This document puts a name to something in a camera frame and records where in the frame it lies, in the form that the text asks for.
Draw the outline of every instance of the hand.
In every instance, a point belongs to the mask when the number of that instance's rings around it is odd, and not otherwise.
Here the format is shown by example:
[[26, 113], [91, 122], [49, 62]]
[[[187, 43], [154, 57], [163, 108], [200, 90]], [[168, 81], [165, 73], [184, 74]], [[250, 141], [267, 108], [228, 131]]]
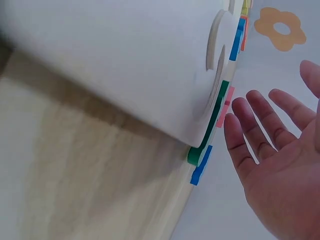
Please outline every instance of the hand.
[[[319, 98], [320, 66], [303, 61], [300, 75]], [[233, 101], [235, 115], [226, 115], [224, 134], [248, 204], [277, 238], [320, 240], [320, 104], [315, 113], [284, 91], [273, 89], [269, 93], [269, 98], [302, 131], [296, 138], [258, 91], [248, 92], [246, 98]], [[250, 154], [244, 136], [259, 164]]]

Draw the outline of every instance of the orange flower shape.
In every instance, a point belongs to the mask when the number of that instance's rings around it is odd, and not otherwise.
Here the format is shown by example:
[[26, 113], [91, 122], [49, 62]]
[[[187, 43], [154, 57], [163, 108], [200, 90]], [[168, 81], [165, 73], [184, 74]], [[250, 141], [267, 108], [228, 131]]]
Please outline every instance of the orange flower shape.
[[[290, 29], [289, 34], [281, 34], [274, 28], [276, 23], [283, 23]], [[288, 11], [279, 11], [273, 7], [265, 7], [260, 11], [260, 19], [254, 23], [255, 30], [267, 36], [274, 47], [282, 52], [291, 50], [295, 44], [304, 44], [307, 41], [301, 29], [300, 19]]]

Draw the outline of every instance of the pink sticky note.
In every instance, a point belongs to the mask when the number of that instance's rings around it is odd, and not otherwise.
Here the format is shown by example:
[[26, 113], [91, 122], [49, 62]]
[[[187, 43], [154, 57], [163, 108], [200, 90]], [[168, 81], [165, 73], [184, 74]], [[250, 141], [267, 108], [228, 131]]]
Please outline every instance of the pink sticky note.
[[233, 86], [229, 87], [228, 94], [226, 95], [226, 98], [225, 98], [225, 103], [224, 103], [225, 105], [230, 106], [231, 99], [232, 99], [234, 92], [235, 92], [235, 88]]
[[228, 105], [223, 105], [223, 108], [221, 110], [221, 114], [220, 114], [219, 119], [218, 119], [218, 121], [216, 122], [216, 125], [215, 125], [217, 128], [222, 128], [222, 126], [224, 124], [224, 121], [225, 121], [225, 116], [226, 116], [226, 114], [228, 112], [228, 108], [229, 108]]

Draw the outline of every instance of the wooden floor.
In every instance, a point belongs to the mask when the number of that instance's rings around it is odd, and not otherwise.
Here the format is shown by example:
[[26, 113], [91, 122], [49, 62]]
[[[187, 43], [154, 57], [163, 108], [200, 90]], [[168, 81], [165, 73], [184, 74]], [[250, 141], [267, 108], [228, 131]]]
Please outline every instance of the wooden floor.
[[168, 240], [192, 190], [187, 152], [15, 52], [0, 79], [1, 235]]

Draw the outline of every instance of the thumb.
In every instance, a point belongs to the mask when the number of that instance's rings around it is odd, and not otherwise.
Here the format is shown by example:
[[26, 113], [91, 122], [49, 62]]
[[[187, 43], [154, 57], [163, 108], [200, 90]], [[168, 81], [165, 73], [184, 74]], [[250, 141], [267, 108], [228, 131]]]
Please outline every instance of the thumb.
[[318, 107], [316, 109], [314, 142], [315, 149], [318, 153], [320, 153], [320, 99], [318, 101]]

